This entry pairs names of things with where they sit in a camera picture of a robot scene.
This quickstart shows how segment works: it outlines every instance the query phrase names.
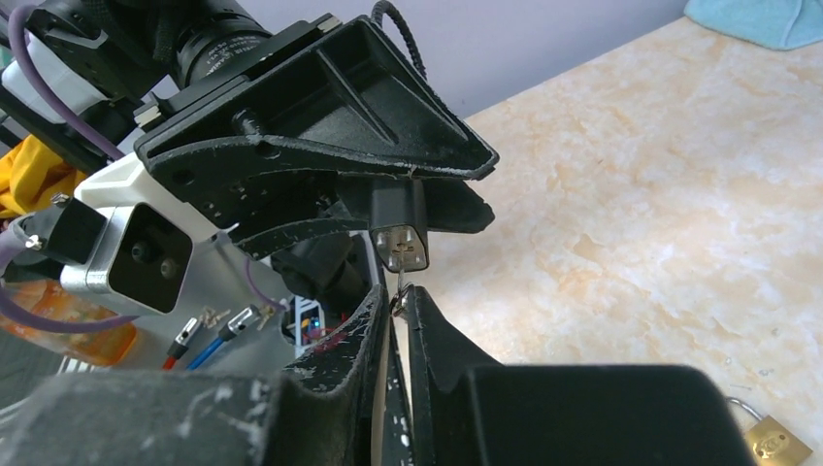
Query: marble tabletop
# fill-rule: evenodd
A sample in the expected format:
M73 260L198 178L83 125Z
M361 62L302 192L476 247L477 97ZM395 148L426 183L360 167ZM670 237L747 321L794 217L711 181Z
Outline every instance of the marble tabletop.
M681 19L472 116L497 219L411 279L503 362L692 365L823 464L821 57Z

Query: padlock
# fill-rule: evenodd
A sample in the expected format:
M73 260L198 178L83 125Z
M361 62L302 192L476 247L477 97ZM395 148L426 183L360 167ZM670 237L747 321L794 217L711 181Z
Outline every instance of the padlock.
M761 416L740 398L727 397L757 419L743 438L758 466L799 466L812 454L811 449L771 416Z

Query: orange container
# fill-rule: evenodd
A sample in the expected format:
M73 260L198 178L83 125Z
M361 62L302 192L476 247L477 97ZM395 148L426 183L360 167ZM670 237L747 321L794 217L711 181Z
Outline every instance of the orange container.
M116 316L112 311L67 293L60 283L41 280L7 283L12 300L37 316L67 322L88 322ZM47 350L73 357L95 366L117 364L137 340L131 323L97 333L49 333L24 327L0 316L0 328Z

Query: bolt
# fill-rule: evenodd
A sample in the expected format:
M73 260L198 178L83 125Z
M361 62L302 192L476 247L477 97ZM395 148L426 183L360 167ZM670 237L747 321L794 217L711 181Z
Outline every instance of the bolt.
M53 196L51 196L51 203L55 206L62 206L63 204L69 202L71 197L67 194L62 192L55 192Z
M43 240L37 235L31 235L26 240L25 246L30 250L41 250L43 248Z

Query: yellow cloth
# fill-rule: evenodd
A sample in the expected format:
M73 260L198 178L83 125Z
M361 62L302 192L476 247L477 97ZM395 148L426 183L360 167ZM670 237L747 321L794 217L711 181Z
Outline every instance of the yellow cloth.
M45 209L52 195L71 195L83 180L83 172L29 136L0 159L0 218Z

